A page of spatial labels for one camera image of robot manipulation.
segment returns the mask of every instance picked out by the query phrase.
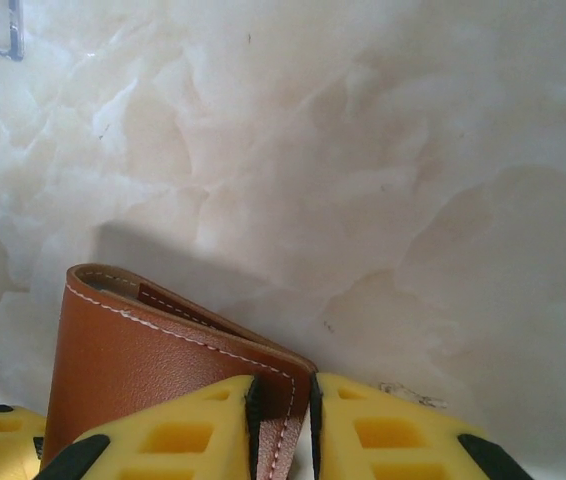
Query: white marble surface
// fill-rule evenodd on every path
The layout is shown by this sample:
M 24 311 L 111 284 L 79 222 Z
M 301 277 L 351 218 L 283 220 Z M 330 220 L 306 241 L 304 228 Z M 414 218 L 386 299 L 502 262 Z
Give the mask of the white marble surface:
M 24 5 L 0 401 L 45 410 L 96 260 L 566 478 L 566 0 Z

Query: brown leather wallet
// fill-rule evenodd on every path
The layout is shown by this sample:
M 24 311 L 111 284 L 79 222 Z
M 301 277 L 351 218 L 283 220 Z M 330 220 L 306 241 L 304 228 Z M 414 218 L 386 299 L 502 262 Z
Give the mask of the brown leather wallet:
M 284 480 L 316 367 L 120 268 L 67 273 L 42 466 L 83 432 L 235 375 L 262 395 L 257 478 Z

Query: white stitching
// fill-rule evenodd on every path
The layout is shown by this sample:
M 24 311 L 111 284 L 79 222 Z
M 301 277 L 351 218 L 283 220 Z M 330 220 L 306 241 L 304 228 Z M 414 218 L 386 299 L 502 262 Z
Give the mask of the white stitching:
M 170 305 L 169 303 L 164 302 L 163 300 L 159 300 L 156 297 L 153 297 L 152 295 L 150 295 L 147 292 L 141 292 L 141 295 L 145 295 L 146 297 L 150 297 L 152 300 L 155 300 L 157 302 L 159 302 L 161 305 L 166 306 L 167 308 L 174 310 L 176 313 L 180 313 L 181 315 L 183 315 L 185 318 L 189 318 L 190 320 L 196 322 L 196 323 L 201 323 L 203 325 L 205 325 L 206 327 L 210 327 L 213 328 L 214 330 L 218 330 L 218 328 L 216 328 L 214 325 L 210 325 L 209 323 L 204 322 L 203 320 L 201 320 L 200 318 L 196 318 L 192 315 L 190 315 L 187 312 L 184 312 L 183 310 L 176 308 L 174 305 Z
M 102 275 L 106 278 L 109 278 L 110 280 L 114 280 L 115 282 L 123 282 L 123 283 L 127 283 L 129 285 L 132 285 L 133 287 L 138 287 L 138 283 L 134 283 L 130 280 L 126 280 L 125 278 L 121 278 L 121 277 L 115 277 L 113 275 L 108 275 L 107 273 L 104 272 L 79 272 L 77 274 L 78 277 L 83 277 L 83 276 L 88 276 L 88 275 L 92 275 L 92 276 L 98 276 L 98 275 Z
M 296 382 L 294 380 L 294 377 L 292 377 L 289 373 L 285 373 L 285 372 L 279 370 L 278 368 L 272 367 L 270 365 L 266 365 L 264 363 L 260 363 L 260 362 L 257 362 L 255 360 L 251 360 L 249 358 L 242 357 L 240 355 L 235 355 L 233 353 L 226 352 L 225 350 L 221 350 L 220 348 L 213 347 L 211 345 L 208 345 L 208 344 L 203 343 L 203 342 L 199 342 L 197 340 L 192 340 L 191 338 L 187 338 L 187 337 L 184 337 L 184 336 L 179 335 L 177 333 L 170 332 L 169 330 L 164 330 L 163 328 L 161 328 L 157 325 L 154 325 L 151 322 L 148 322 L 146 320 L 141 320 L 140 318 L 135 317 L 134 315 L 130 314 L 129 312 L 126 312 L 125 310 L 117 310 L 116 308 L 109 307 L 107 305 L 102 304 L 101 302 L 99 302 L 97 300 L 94 300 L 93 298 L 90 298 L 86 295 L 83 295 L 82 293 L 79 293 L 76 290 L 74 290 L 68 284 L 65 285 L 65 288 L 67 288 L 70 292 L 72 292 L 77 297 L 80 297 L 83 300 L 86 300 L 93 305 L 96 305 L 96 306 L 99 306 L 99 307 L 101 307 L 105 310 L 109 310 L 111 312 L 114 312 L 114 313 L 122 316 L 123 318 L 126 318 L 126 319 L 131 320 L 131 321 L 136 322 L 136 323 L 139 323 L 139 324 L 141 324 L 145 327 L 151 328 L 152 330 L 157 330 L 157 331 L 165 333 L 167 335 L 171 335 L 173 337 L 180 338 L 181 340 L 185 340 L 186 342 L 195 343 L 196 345 L 200 345 L 201 347 L 207 347 L 209 350 L 212 350 L 214 352 L 218 352 L 222 355 L 227 355 L 228 357 L 237 358 L 237 359 L 242 360 L 244 362 L 251 363 L 253 365 L 257 365 L 259 367 L 266 368 L 266 369 L 268 369 L 268 370 L 270 370 L 274 373 L 277 373 L 279 375 L 282 375 L 283 377 L 290 380 L 292 382 L 292 393 L 290 395 L 290 404 L 287 407 L 287 413 L 285 414 L 285 421 L 283 422 L 283 427 L 281 428 L 281 433 L 279 434 L 279 441 L 276 444 L 276 450 L 274 452 L 274 459 L 272 460 L 272 465 L 270 467 L 270 473 L 268 474 L 268 479 L 272 480 L 272 478 L 274 477 L 274 470 L 276 470 L 276 464 L 277 464 L 278 459 L 279 459 L 279 453 L 280 453 L 281 448 L 283 446 L 283 439 L 285 438 L 285 432 L 287 431 L 288 424 L 289 424 L 290 418 L 292 416 L 292 406 L 294 405 L 294 399 L 295 399 L 295 396 L 296 396 Z

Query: marble background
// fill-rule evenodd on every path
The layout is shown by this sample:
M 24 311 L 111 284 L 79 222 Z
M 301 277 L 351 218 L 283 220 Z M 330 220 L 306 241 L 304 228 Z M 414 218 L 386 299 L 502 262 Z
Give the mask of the marble background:
M 0 401 L 100 261 L 566 478 L 566 0 L 140 5 L 0 60 Z

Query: wallet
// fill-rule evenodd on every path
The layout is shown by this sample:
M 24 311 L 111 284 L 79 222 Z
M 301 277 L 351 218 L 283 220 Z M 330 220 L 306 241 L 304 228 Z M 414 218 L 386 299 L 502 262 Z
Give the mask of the wallet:
M 237 375 L 259 379 L 257 475 L 285 480 L 316 367 L 124 269 L 71 268 L 41 467 L 82 433 Z

